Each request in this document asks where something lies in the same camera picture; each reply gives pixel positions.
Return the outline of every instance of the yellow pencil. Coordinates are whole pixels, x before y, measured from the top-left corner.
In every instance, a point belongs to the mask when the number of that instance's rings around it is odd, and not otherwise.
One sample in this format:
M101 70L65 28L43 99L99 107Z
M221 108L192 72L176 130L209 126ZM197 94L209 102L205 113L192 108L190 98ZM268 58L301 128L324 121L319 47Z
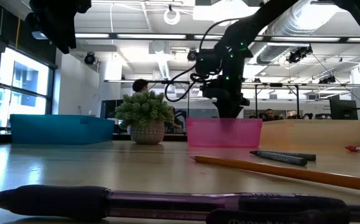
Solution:
M208 156L194 156L191 158L203 164L212 164L360 190L360 177L350 175L330 174L305 169L286 168L257 162L222 159Z

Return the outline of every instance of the woven plant pot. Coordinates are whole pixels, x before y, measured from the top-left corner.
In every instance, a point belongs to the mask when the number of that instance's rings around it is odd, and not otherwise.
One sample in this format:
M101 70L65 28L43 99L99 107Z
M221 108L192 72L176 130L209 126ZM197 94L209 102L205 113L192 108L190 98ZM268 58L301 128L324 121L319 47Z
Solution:
M165 136L163 121L152 121L148 126L132 125L131 139L137 144L159 144Z

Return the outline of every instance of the wooden table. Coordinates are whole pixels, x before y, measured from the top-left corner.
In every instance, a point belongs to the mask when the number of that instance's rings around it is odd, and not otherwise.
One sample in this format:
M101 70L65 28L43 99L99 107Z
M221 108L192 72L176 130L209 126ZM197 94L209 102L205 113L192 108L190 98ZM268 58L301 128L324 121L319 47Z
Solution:
M324 195L360 203L360 191L274 177L242 170L194 163L189 156L247 159L292 166L261 159L249 149L188 148L186 142L141 146L132 142L105 142L88 146L0 146L0 191L26 184L100 185L113 190L149 192L228 193L293 192ZM360 154L345 149L298 149L317 154L306 168L360 175ZM76 223L61 218L29 218L0 209L0 224ZM202 223L167 220L107 218L102 223Z

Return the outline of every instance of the security camera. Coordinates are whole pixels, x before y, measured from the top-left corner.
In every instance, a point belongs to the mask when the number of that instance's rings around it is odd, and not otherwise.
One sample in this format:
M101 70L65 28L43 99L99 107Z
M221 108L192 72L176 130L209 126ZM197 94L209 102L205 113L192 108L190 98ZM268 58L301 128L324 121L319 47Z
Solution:
M188 53L187 59L190 62L196 61L197 52L195 49L190 49L190 52Z
M87 52L87 55L85 57L86 65L94 65L97 62L94 54L95 54L94 52Z

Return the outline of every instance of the potted plant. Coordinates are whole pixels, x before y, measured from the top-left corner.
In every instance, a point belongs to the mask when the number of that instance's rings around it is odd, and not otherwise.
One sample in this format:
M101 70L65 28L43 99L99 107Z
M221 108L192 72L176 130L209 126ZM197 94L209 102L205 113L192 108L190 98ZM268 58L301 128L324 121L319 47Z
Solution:
M165 135L164 123L174 120L172 107L163 102L164 94L154 91L124 95L124 102L116 108L121 128L130 126L131 139L138 144L158 144Z

